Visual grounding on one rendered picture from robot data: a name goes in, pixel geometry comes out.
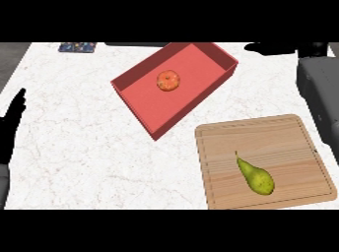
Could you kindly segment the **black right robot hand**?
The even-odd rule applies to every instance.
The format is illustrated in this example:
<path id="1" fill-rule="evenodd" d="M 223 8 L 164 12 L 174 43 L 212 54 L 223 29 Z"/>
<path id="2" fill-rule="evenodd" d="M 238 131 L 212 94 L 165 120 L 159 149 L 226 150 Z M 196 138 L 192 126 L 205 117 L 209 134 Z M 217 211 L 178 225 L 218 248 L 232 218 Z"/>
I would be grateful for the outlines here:
<path id="1" fill-rule="evenodd" d="M 298 58 L 321 57 L 326 55 L 326 42 L 251 42 L 244 46 L 263 56 L 297 53 Z"/>

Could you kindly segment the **red cardboard box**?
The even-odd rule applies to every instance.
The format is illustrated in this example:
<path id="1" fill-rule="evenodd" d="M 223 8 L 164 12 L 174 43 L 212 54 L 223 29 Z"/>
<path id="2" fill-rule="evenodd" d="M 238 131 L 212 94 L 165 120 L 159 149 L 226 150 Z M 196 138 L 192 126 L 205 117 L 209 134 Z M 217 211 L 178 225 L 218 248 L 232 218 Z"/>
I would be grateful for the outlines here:
<path id="1" fill-rule="evenodd" d="M 171 42 L 113 80 L 116 93 L 150 138 L 158 140 L 232 76 L 238 61 L 212 42 Z M 164 92 L 158 75 L 178 74 L 178 87 Z"/>

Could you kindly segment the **wooden cutting board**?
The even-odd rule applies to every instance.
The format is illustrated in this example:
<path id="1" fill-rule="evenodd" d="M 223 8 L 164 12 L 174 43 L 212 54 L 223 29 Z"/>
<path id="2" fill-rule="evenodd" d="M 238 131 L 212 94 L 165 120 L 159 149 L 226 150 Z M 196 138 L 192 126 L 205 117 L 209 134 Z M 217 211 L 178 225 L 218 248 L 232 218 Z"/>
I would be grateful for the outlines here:
<path id="1" fill-rule="evenodd" d="M 209 209 L 279 209 L 331 201 L 337 190 L 300 118 L 269 116 L 204 124 L 195 129 Z M 267 170 L 269 196 L 255 194 L 236 161 Z"/>

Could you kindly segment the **green pear-shaped squash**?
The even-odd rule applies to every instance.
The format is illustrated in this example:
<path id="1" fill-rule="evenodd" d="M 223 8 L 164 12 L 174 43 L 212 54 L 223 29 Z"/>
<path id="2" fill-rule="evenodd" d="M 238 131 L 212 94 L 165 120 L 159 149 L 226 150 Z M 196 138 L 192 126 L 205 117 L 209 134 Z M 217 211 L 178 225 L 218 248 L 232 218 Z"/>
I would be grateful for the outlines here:
<path id="1" fill-rule="evenodd" d="M 275 181 L 270 173 L 249 164 L 241 157 L 235 157 L 235 160 L 251 191 L 263 196 L 270 195 L 275 190 Z"/>

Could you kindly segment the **orange round fruit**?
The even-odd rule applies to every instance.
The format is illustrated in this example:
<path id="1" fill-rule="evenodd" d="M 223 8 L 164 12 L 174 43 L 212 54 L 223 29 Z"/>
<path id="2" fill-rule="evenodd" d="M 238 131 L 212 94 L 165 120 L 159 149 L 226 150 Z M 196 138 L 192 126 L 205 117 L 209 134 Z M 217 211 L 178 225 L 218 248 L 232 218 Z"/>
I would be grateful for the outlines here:
<path id="1" fill-rule="evenodd" d="M 180 76 L 172 70 L 162 71 L 156 76 L 156 87 L 162 92 L 171 92 L 178 88 Z"/>

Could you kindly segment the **dark patterned flat item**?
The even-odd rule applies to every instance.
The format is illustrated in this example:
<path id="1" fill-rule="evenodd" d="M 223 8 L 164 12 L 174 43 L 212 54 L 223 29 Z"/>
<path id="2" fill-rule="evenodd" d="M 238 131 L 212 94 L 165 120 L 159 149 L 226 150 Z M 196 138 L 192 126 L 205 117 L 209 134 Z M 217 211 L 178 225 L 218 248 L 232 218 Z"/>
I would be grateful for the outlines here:
<path id="1" fill-rule="evenodd" d="M 95 49 L 95 42 L 63 42 L 58 45 L 58 52 L 93 53 Z"/>

